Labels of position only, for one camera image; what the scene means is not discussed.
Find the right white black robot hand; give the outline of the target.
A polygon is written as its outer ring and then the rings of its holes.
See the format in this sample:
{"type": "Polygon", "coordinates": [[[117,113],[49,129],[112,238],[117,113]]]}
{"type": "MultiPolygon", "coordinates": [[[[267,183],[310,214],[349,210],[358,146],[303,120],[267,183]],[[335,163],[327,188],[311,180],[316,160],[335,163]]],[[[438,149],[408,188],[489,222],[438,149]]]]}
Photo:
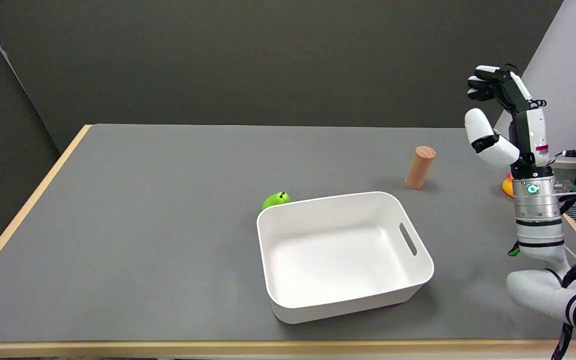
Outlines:
{"type": "Polygon", "coordinates": [[[490,125],[481,109],[466,112],[464,128],[477,156],[491,166],[508,166],[515,180],[553,175],[548,165],[543,102],[533,98],[514,66],[477,66],[467,84],[469,99],[496,100],[510,114],[508,135],[504,136],[490,125]]]}

